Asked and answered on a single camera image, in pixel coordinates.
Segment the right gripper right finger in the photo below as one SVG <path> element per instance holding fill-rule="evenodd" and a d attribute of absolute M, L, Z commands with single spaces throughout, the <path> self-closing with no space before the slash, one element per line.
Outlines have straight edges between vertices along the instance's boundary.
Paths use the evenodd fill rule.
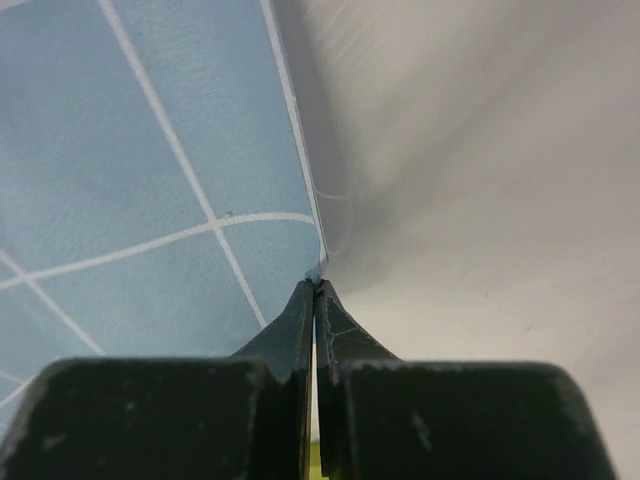
<path fill-rule="evenodd" d="M 612 479 L 586 398 L 539 362 L 404 361 L 317 288 L 321 468 L 331 479 Z"/>

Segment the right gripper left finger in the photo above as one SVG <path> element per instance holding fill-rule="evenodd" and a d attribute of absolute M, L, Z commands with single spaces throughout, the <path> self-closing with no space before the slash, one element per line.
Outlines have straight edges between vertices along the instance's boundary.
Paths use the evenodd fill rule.
<path fill-rule="evenodd" d="M 223 358 L 73 358 L 31 383 L 5 479 L 305 479 L 314 287 Z"/>

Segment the blue checkered cloth napkin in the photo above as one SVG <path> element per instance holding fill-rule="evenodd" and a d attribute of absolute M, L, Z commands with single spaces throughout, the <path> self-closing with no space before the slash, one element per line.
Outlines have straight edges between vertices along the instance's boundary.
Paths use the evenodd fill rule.
<path fill-rule="evenodd" d="M 299 1 L 1 5 L 1 420 L 75 356 L 225 356 L 353 218 Z"/>

